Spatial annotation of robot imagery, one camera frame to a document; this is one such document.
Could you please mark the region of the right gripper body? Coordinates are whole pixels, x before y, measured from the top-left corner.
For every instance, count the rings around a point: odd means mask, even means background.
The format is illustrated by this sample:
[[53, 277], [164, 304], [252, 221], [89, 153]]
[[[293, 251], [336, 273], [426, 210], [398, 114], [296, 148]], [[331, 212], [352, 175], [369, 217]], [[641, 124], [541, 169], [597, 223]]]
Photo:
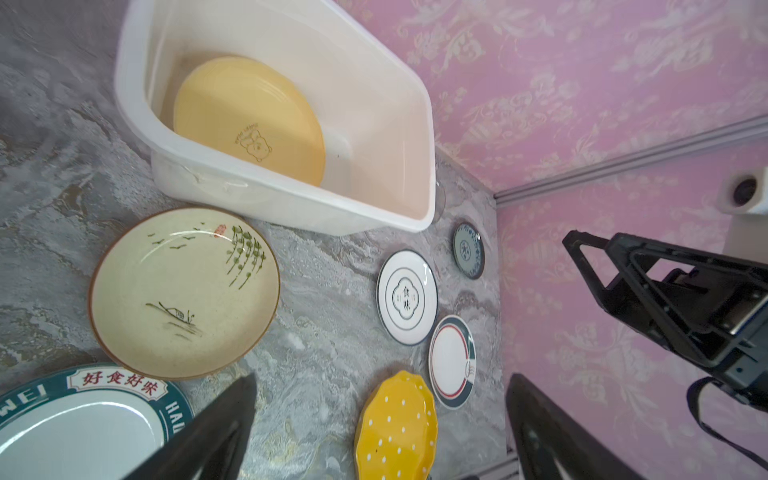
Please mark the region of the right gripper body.
[[641, 302], [672, 350], [728, 384], [767, 382], [767, 265], [691, 249], [635, 250]]

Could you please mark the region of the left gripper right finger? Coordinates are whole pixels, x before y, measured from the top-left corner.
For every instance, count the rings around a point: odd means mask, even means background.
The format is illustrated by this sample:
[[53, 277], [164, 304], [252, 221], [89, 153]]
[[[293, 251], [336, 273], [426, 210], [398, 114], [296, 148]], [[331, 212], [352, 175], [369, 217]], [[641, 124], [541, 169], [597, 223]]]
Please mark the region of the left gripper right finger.
[[506, 407], [525, 479], [638, 479], [640, 475], [520, 373]]

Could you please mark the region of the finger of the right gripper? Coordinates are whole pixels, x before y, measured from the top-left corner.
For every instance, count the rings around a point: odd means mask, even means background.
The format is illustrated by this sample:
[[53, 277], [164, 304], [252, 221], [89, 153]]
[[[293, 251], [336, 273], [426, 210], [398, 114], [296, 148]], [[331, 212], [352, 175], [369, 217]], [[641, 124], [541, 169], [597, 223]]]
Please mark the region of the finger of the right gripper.
[[626, 233], [605, 239], [572, 230], [563, 240], [565, 249], [590, 292], [606, 313], [662, 348], [682, 357], [672, 350], [660, 327], [641, 302], [641, 288], [635, 268], [635, 250], [645, 244], [653, 248], [696, 250]]

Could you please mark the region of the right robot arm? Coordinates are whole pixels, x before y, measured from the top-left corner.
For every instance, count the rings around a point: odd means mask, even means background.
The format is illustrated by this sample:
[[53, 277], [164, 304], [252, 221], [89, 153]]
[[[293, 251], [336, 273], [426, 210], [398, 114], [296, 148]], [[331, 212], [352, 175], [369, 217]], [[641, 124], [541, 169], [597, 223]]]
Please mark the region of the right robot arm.
[[570, 231], [563, 246], [607, 314], [767, 408], [767, 267], [618, 233]]

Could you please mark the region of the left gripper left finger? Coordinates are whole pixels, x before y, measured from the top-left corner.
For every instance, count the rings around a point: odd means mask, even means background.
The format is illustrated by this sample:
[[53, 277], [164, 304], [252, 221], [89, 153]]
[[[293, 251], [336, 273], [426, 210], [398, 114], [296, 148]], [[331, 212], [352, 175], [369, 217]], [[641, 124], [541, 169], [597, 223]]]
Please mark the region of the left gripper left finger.
[[256, 412], [254, 374], [239, 378], [129, 479], [236, 479]]

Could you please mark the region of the pale yellow bear plate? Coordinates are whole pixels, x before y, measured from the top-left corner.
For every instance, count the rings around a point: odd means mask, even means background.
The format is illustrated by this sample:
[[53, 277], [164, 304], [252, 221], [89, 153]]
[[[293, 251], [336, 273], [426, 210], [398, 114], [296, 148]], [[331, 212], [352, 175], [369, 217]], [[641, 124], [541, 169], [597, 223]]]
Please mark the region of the pale yellow bear plate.
[[173, 107], [176, 134], [294, 180], [319, 186], [326, 150], [304, 95], [268, 65], [220, 57], [194, 69]]

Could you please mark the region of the yellow polka dot plate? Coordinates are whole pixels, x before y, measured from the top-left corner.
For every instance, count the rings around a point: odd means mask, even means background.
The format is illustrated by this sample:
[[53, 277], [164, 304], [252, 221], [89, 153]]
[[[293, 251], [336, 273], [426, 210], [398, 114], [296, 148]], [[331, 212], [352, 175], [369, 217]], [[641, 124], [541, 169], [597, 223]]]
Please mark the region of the yellow polka dot plate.
[[367, 400], [356, 429], [359, 479], [427, 479], [436, 458], [438, 419], [424, 379], [400, 371]]

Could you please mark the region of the green rimmed white plate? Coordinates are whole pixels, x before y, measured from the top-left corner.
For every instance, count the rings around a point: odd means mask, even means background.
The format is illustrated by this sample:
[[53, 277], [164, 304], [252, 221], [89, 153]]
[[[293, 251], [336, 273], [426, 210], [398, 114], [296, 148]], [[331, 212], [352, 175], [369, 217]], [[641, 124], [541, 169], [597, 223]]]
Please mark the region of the green rimmed white plate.
[[172, 382], [112, 363], [31, 381], [1, 397], [4, 479], [122, 479], [194, 418]]

